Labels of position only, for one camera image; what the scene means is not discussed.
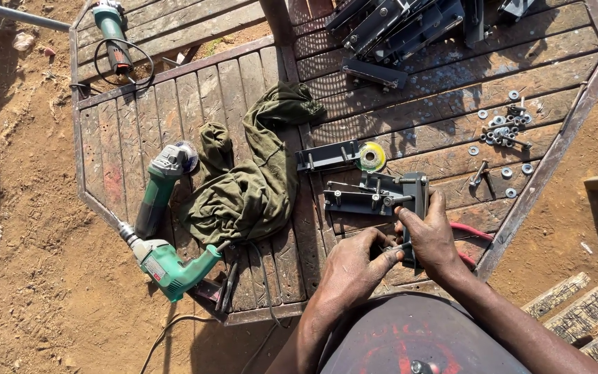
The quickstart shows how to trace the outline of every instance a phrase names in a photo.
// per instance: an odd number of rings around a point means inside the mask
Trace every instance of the brown soil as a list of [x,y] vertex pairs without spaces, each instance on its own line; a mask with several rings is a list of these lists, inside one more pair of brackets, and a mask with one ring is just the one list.
[[[48,1],[22,6],[41,15],[53,5],[48,16],[67,23],[81,6]],[[24,53],[11,47],[15,29],[0,35],[0,373],[136,373],[169,316],[205,312],[150,295],[118,236],[76,197],[67,36],[17,29],[37,37]],[[214,50],[260,32],[223,38]],[[38,52],[46,46],[54,59]],[[593,279],[589,288],[598,285],[598,210],[591,209],[598,200],[582,184],[593,175],[598,103],[490,280],[516,305],[579,271]],[[147,373],[239,372],[270,326],[181,322]],[[287,336],[274,332],[254,371]]]

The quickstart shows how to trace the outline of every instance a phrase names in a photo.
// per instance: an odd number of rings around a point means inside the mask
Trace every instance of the cutting disc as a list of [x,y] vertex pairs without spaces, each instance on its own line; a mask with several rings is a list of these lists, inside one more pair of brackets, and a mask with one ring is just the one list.
[[186,152],[186,159],[184,159],[183,164],[181,165],[183,173],[188,174],[192,172],[193,169],[195,169],[195,166],[197,166],[198,161],[195,146],[188,140],[179,140],[175,143],[175,146]]
[[382,146],[376,142],[365,142],[359,146],[360,158],[357,167],[367,172],[378,172],[384,168],[387,156]]

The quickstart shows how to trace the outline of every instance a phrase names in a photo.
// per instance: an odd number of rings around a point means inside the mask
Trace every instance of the t-shirt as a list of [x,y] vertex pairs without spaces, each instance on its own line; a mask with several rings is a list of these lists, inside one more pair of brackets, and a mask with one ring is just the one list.
[[411,374],[413,360],[442,374],[529,374],[457,303],[426,293],[396,293],[353,308],[338,321],[320,374]]

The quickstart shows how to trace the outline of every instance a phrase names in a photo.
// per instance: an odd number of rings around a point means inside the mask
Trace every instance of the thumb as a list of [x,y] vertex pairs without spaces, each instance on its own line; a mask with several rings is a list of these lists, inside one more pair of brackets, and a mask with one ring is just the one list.
[[403,259],[403,255],[403,250],[391,250],[382,252],[381,255],[371,261],[368,266],[373,271],[376,280],[382,279],[398,261]]
[[398,216],[398,220],[401,221],[403,226],[410,230],[411,234],[419,232],[425,226],[419,216],[414,212],[411,212],[410,209],[399,206],[396,208],[395,213]]

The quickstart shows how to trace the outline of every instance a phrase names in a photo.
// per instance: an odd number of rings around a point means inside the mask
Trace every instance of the label sticker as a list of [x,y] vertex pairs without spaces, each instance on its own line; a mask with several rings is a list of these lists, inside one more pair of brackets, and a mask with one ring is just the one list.
[[156,261],[153,257],[149,256],[144,262],[142,263],[147,271],[151,273],[151,275],[160,282],[161,278],[165,276],[165,270],[161,267],[161,264]]

